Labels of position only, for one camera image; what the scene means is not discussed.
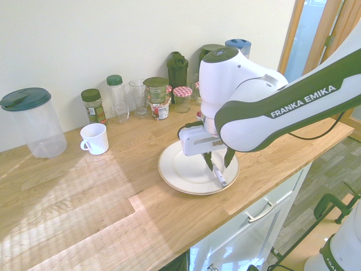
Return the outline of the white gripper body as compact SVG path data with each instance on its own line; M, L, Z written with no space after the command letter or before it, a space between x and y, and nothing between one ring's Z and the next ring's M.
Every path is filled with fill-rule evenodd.
M186 125L179 131L179 139L186 156L204 154L227 147L218 136L207 132L201 125Z

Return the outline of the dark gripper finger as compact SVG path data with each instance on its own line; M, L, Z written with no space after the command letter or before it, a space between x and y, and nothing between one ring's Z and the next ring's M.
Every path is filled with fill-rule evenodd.
M202 154L208 168L213 171L213 168L214 168L214 165L213 165L213 162L212 162L212 153L211 152L206 152L206 153L203 153Z
M232 148L227 148L226 154L224 156L224 166L225 166L225 168L228 168L228 166L230 165L234 155L235 155L235 150L233 150Z

